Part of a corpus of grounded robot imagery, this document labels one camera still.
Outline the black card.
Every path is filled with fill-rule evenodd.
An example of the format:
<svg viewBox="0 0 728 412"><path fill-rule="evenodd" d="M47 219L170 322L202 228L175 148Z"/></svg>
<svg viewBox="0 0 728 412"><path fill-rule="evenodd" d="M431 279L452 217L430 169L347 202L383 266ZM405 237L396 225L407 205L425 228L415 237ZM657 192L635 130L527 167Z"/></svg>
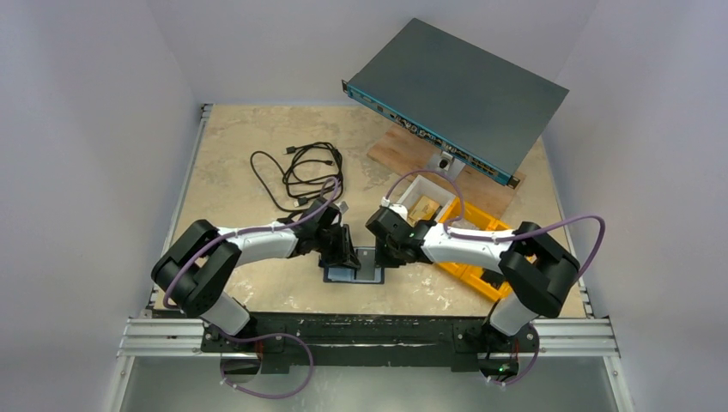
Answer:
<svg viewBox="0 0 728 412"><path fill-rule="evenodd" d="M374 247L356 247L355 251L360 264L360 267L356 270L357 274L373 276L378 269L376 249Z"/></svg>

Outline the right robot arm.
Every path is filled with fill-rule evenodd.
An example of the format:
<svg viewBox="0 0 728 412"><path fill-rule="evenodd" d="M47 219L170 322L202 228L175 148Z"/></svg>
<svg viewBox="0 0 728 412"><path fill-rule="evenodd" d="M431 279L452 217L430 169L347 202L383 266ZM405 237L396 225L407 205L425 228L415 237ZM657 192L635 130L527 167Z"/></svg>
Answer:
<svg viewBox="0 0 728 412"><path fill-rule="evenodd" d="M517 229L478 231L432 220L410 225L381 206L367 220L386 268L405 264L467 264L503 275L512 292L488 315L487 328L514 336L538 317L560 315L581 275L579 260L546 228L525 221Z"/></svg>

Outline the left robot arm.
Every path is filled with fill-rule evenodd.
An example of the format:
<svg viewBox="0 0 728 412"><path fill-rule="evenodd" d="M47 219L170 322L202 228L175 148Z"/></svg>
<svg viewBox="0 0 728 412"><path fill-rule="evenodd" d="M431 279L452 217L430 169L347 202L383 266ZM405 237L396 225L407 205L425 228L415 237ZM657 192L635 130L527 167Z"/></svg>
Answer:
<svg viewBox="0 0 728 412"><path fill-rule="evenodd" d="M320 197L298 220L281 218L259 227L216 227L194 221L157 261L151 280L188 318L200 318L230 336L252 322L246 307L225 293L234 270L274 258L317 252L325 266L358 270L349 227L342 211Z"/></svg>

